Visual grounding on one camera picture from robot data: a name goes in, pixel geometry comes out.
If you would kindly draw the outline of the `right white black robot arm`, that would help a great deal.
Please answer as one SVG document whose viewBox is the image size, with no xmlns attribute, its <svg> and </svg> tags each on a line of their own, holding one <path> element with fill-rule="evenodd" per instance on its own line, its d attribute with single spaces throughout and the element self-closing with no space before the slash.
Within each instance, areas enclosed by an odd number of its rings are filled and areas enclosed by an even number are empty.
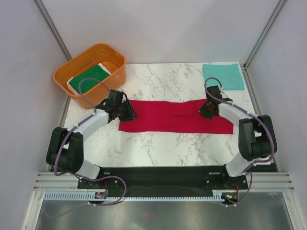
<svg viewBox="0 0 307 230">
<path fill-rule="evenodd" d="M 277 151 L 272 120 L 268 115 L 256 115 L 239 107 L 228 97 L 223 97 L 218 86 L 205 88 L 207 101 L 199 109 L 201 116 L 212 119 L 222 117 L 238 127 L 239 153 L 225 167 L 220 176 L 224 188 L 232 188 L 237 177 L 251 167 L 270 164 Z"/>
</svg>

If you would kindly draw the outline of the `red t shirt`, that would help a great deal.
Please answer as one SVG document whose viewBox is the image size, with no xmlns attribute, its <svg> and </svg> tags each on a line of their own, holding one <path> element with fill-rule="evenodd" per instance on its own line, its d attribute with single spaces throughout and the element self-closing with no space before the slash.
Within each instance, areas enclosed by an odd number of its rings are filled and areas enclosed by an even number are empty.
<svg viewBox="0 0 307 230">
<path fill-rule="evenodd" d="M 120 122 L 119 131 L 128 133 L 170 132 L 188 134 L 232 135 L 234 125 L 225 118 L 212 119 L 200 115 L 199 109 L 206 99 L 187 102 L 131 100 L 137 118 Z"/>
</svg>

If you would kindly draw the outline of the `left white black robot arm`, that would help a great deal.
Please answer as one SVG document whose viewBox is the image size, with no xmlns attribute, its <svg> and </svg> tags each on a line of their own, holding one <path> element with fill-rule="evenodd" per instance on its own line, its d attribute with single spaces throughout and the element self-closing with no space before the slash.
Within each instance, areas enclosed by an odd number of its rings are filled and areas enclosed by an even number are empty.
<svg viewBox="0 0 307 230">
<path fill-rule="evenodd" d="M 46 162 L 54 167 L 55 175 L 71 173 L 87 178 L 94 188 L 105 184 L 101 168 L 84 159 L 84 142 L 101 127 L 115 119 L 121 122 L 137 118 L 130 100 L 124 92 L 110 90 L 109 95 L 94 107 L 94 111 L 79 123 L 57 127 L 52 131 Z"/>
</svg>

